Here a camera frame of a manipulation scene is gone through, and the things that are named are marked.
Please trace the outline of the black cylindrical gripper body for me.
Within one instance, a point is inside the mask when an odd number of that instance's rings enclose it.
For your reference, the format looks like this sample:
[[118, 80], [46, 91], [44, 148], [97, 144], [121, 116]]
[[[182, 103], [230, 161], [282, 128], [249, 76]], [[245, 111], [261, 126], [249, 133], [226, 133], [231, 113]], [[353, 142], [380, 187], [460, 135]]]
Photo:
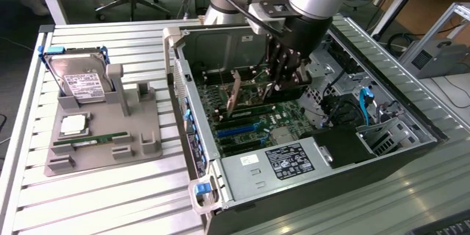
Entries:
[[312, 19], [309, 17], [286, 18], [281, 44], [300, 52], [302, 56], [309, 56], [320, 46], [324, 36], [333, 22], [333, 17], [328, 19]]

